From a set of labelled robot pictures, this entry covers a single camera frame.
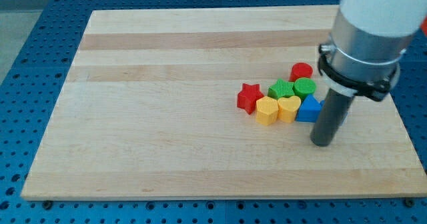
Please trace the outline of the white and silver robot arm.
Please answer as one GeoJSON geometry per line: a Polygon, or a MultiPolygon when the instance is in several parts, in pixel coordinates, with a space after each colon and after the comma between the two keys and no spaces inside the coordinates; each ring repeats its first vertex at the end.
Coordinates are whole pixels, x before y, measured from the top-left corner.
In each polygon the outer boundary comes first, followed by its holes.
{"type": "Polygon", "coordinates": [[[426,17],[426,0],[340,0],[318,69],[330,92],[381,101],[397,84],[399,61],[426,17]]]}

